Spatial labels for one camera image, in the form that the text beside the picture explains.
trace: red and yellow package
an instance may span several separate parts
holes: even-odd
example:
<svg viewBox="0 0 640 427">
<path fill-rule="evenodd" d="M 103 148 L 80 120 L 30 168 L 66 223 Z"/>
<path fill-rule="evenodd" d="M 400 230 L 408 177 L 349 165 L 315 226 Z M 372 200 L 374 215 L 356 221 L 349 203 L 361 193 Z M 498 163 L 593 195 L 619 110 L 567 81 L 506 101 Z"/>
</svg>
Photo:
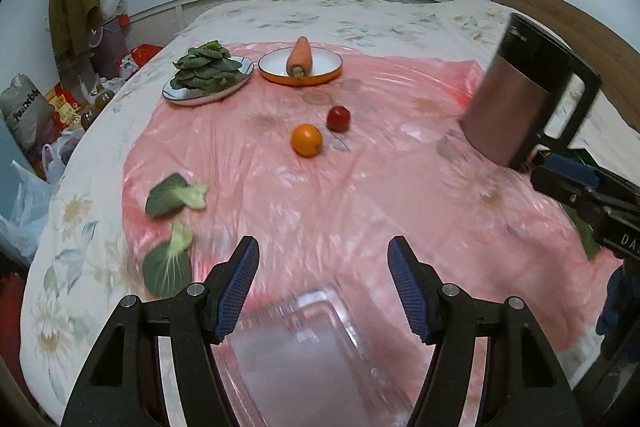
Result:
<svg viewBox="0 0 640 427">
<path fill-rule="evenodd" d="M 80 105 L 62 84 L 57 83 L 44 97 L 55 108 L 53 120 L 60 130 L 80 125 Z"/>
</svg>

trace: orange carrot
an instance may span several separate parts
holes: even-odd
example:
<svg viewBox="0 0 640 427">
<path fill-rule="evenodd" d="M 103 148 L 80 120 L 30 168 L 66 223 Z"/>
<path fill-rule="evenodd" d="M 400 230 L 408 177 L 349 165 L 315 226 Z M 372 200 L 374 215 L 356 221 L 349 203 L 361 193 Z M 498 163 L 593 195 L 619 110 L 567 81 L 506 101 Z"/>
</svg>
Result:
<svg viewBox="0 0 640 427">
<path fill-rule="evenodd" d="M 312 67 L 311 46 L 306 37 L 300 37 L 287 59 L 287 74 L 298 79 L 305 78 L 311 74 Z"/>
</svg>

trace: silver bolt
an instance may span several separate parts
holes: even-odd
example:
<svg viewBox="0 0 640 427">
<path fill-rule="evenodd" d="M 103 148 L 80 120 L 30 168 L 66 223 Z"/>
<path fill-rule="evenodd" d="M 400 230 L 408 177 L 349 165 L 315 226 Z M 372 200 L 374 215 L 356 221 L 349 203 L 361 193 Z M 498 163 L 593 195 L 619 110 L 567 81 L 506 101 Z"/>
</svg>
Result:
<svg viewBox="0 0 640 427">
<path fill-rule="evenodd" d="M 202 292 L 204 292 L 204 284 L 200 282 L 194 282 L 187 288 L 187 293 L 191 295 L 191 297 L 197 297 L 198 295 L 201 295 Z"/>
<path fill-rule="evenodd" d="M 509 306 L 511 306 L 514 310 L 524 309 L 524 301 L 519 297 L 511 297 L 509 299 Z"/>
<path fill-rule="evenodd" d="M 131 308 L 138 298 L 135 295 L 125 295 L 122 299 L 120 299 L 120 305 L 123 308 Z"/>
<path fill-rule="evenodd" d="M 448 282 L 442 285 L 442 293 L 444 293 L 444 295 L 448 295 L 449 297 L 455 297 L 460 293 L 460 288 L 458 288 L 455 284 Z"/>
</svg>

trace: orange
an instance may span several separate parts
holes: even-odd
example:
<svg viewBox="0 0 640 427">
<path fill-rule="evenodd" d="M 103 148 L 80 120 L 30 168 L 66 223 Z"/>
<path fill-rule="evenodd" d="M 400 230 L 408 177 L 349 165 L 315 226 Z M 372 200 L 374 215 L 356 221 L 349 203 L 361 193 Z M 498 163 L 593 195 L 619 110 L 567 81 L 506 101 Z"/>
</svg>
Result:
<svg viewBox="0 0 640 427">
<path fill-rule="evenodd" d="M 303 123 L 291 133 L 291 146 L 300 156 L 311 158 L 322 150 L 322 133 L 318 127 Z"/>
</svg>

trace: wooden headboard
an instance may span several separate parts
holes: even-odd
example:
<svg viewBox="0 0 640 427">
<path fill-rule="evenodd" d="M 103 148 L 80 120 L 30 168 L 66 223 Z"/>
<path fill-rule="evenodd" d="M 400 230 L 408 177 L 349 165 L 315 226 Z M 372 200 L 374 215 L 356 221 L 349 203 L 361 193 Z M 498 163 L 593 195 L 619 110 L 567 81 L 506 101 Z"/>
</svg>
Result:
<svg viewBox="0 0 640 427">
<path fill-rule="evenodd" d="M 640 54 L 601 22 L 563 0 L 492 0 L 541 22 L 602 77 L 602 92 L 640 130 Z"/>
</svg>

